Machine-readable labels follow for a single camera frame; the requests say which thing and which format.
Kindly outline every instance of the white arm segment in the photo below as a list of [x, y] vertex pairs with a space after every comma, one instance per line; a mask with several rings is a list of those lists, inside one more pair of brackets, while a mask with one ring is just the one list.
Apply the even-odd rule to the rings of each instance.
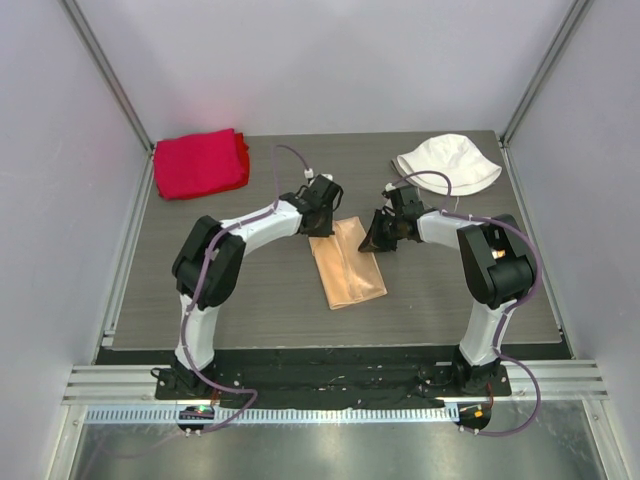
[[[457, 230], [469, 225], [479, 225], [479, 223], [443, 217], [440, 212], [429, 212], [418, 219], [418, 232], [423, 242], [438, 243], [459, 250]], [[513, 303], [515, 300], [503, 303], [495, 310], [491, 310], [487, 305], [476, 300], [473, 301], [469, 325], [462, 342], [460, 342], [460, 351], [470, 365], [486, 365], [496, 359], [492, 345], [493, 336], [502, 313]], [[512, 313], [513, 311], [509, 312], [507, 322], [502, 329], [498, 348], [502, 344], [502, 337], [504, 337]]]
[[[271, 206], [258, 210], [257, 212], [250, 213], [243, 217], [234, 218], [231, 220], [223, 220], [222, 226], [228, 227], [238, 221], [248, 220], [251, 217], [255, 217], [261, 213], [267, 212], [271, 209]], [[242, 225], [234, 229], [231, 234], [238, 235], [246, 243], [244, 256], [247, 256], [252, 251], [266, 245], [273, 240], [277, 240], [282, 237], [290, 237], [295, 235], [300, 228], [300, 222], [302, 221], [302, 215], [298, 213], [296, 207], [289, 202], [280, 201], [278, 208], [266, 218], [258, 220], [248, 225]], [[184, 318], [187, 306], [191, 303], [191, 297], [188, 295], [182, 295], [180, 297], [182, 303], [182, 317]], [[218, 312], [220, 307], [207, 307], [204, 310], [200, 310], [198, 307], [194, 308], [189, 317], [189, 323], [187, 324], [186, 341], [189, 346], [189, 353], [196, 364], [198, 370], [202, 370], [209, 363], [213, 361], [213, 335], [216, 329], [216, 322], [218, 320]], [[175, 350], [176, 357], [185, 367], [191, 369], [187, 358], [182, 348], [182, 342], [178, 341], [178, 347]]]

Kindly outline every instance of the white cloth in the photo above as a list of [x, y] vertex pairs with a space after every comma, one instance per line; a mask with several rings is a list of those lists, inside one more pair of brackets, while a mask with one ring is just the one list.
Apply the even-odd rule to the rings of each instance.
[[[401, 175], [421, 170], [444, 173], [453, 185], [454, 197], [473, 195], [497, 180], [502, 167], [489, 161], [464, 135], [448, 133], [430, 138], [413, 152], [398, 155]], [[411, 183], [440, 195], [447, 194], [447, 182], [437, 175], [416, 175]]]

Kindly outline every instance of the red cloth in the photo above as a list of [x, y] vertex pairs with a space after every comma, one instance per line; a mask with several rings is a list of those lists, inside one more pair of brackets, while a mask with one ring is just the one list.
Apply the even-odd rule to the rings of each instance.
[[244, 187], [248, 150], [233, 129], [162, 140], [153, 156], [158, 192], [167, 200], [186, 200]]

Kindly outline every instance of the gray wood tabletop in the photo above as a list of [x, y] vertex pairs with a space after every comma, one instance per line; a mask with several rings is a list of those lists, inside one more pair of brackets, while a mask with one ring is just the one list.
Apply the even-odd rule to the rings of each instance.
[[[202, 215], [222, 220], [245, 215], [274, 198], [271, 145], [299, 150], [316, 173], [331, 173], [345, 191], [335, 219], [360, 217], [367, 230], [384, 200], [385, 184], [397, 179], [389, 160], [442, 132], [248, 137], [251, 177], [239, 190], [187, 201], [165, 201], [152, 187], [129, 275], [114, 349], [172, 349], [177, 344], [180, 302], [171, 265], [194, 222]], [[467, 135], [492, 162], [504, 166], [495, 133]], [[305, 182], [299, 161], [281, 150], [282, 191]], [[441, 196], [422, 192], [425, 203]], [[488, 189], [461, 197], [458, 212], [513, 214], [524, 223], [506, 170]], [[365, 345], [446, 345], [460, 341], [472, 297], [459, 253], [438, 245], [401, 242], [395, 253], [376, 255], [386, 296], [329, 310], [309, 240], [284, 238], [244, 259], [235, 292], [220, 312], [218, 348]], [[559, 342], [546, 293], [514, 314], [506, 342]]]

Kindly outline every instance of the wall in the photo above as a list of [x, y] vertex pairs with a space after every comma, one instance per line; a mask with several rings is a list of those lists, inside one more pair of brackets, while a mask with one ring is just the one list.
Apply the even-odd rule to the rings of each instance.
[[79, 3], [157, 140], [501, 131], [571, 0]]
[[57, 2], [4, 2], [0, 83], [0, 471], [41, 479], [144, 155]]
[[569, 339], [602, 369], [640, 475], [640, 4], [597, 1], [512, 145]]

